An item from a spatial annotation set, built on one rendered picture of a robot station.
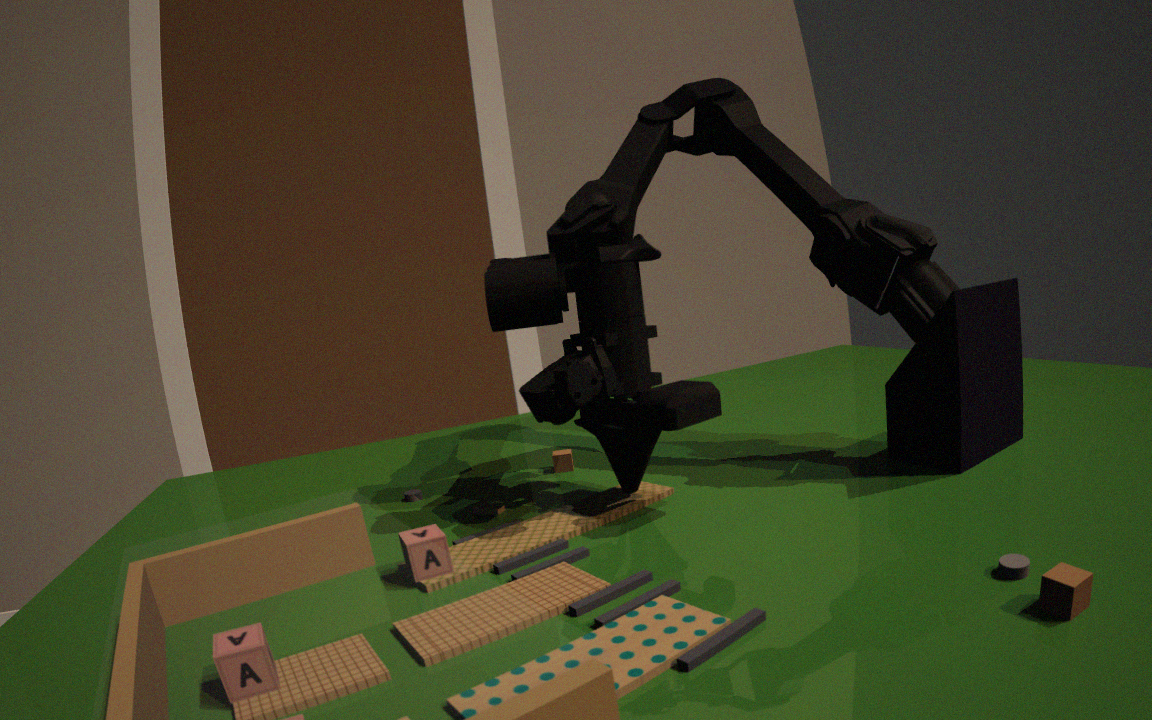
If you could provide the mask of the pink cube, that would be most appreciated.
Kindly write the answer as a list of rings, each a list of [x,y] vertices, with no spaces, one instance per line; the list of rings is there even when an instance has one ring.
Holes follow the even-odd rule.
[[[416,530],[416,532],[419,533],[420,536],[429,538],[429,541],[439,544],[440,547],[450,553],[449,544],[448,541],[445,541],[445,535],[442,530],[440,530],[439,526],[435,526],[435,524],[429,526],[415,528],[414,530]]]

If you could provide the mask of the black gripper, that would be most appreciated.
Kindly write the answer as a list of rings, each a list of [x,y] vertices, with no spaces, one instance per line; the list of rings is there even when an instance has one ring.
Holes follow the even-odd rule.
[[[579,323],[579,334],[570,334],[573,346],[585,350],[584,338],[602,344],[616,372],[620,393],[605,397],[600,391],[581,407],[581,419],[573,423],[599,439],[614,477],[623,492],[632,495],[641,487],[660,432],[692,427],[721,416],[721,393],[713,382],[660,386],[662,376],[652,372],[647,342],[657,338],[657,325],[646,325],[645,314]]]

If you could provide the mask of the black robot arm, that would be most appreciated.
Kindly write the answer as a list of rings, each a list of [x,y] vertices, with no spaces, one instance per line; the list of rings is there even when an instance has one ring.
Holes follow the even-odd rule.
[[[692,136],[673,135],[673,120],[692,108]],[[761,126],[742,88],[710,78],[641,109],[604,176],[582,184],[550,227],[550,253],[490,262],[484,290],[492,331],[563,323],[570,291],[579,323],[644,314],[639,263],[659,259],[660,250],[643,234],[634,237],[635,217],[664,156],[675,150],[735,156],[812,232],[809,259],[831,287],[879,316],[893,314],[914,342],[958,290],[931,263],[938,243],[931,228],[884,214],[867,200],[844,199]],[[602,344],[594,338],[584,344],[577,350],[563,340],[564,356],[518,389],[538,423],[562,425],[600,391],[605,397],[620,393]]]

